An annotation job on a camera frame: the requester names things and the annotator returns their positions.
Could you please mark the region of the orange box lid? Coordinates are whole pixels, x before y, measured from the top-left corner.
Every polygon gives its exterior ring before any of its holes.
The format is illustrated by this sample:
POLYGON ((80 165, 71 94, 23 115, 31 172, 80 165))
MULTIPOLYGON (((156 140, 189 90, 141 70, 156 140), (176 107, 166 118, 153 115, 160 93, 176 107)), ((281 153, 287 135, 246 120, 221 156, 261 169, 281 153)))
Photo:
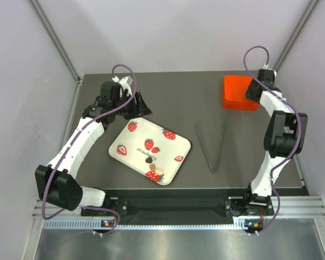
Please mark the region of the orange box lid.
POLYGON ((223 97, 228 101, 244 101, 248 100, 244 97, 246 90, 252 80, 251 76, 243 75, 225 75, 223 78, 223 97))

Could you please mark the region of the white strawberry tray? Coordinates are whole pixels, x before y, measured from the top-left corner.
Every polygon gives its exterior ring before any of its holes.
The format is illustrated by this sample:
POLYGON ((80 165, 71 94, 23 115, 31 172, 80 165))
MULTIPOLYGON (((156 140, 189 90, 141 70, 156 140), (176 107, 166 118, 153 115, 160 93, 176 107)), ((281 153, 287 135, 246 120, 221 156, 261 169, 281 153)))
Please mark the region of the white strawberry tray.
POLYGON ((169 185, 179 171, 191 150, 186 138, 165 129, 147 119, 131 120, 120 132, 108 149, 109 155, 120 163, 160 186, 169 185), (151 157, 156 169, 163 171, 156 175, 145 160, 151 157))

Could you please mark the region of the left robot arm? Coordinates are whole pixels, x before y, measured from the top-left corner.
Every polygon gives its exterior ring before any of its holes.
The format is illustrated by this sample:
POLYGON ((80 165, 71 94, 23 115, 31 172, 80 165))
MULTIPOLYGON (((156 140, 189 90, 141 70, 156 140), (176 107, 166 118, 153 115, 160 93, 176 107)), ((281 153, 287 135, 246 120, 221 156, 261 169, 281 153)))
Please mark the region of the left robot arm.
POLYGON ((112 202, 104 191, 82 187, 76 181, 81 164, 97 139, 103 135, 116 117, 133 120, 150 115, 151 110, 134 89, 130 76, 113 77, 101 85, 100 95, 86 107, 67 143, 47 165, 35 171, 38 195, 43 204, 63 210, 92 206, 101 215, 111 211, 112 202))

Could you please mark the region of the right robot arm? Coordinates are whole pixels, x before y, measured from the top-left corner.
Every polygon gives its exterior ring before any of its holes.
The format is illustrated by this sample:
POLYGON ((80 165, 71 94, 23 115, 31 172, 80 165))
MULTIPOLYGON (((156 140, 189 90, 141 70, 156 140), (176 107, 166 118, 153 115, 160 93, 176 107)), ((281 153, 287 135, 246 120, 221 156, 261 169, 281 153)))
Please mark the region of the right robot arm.
POLYGON ((263 142, 264 160, 242 200, 242 208, 249 215, 269 208, 272 186, 285 165, 302 151, 307 130, 308 116, 295 113, 287 104, 275 87, 275 77, 274 70, 260 69, 245 93, 247 99, 260 104, 270 116, 263 142))

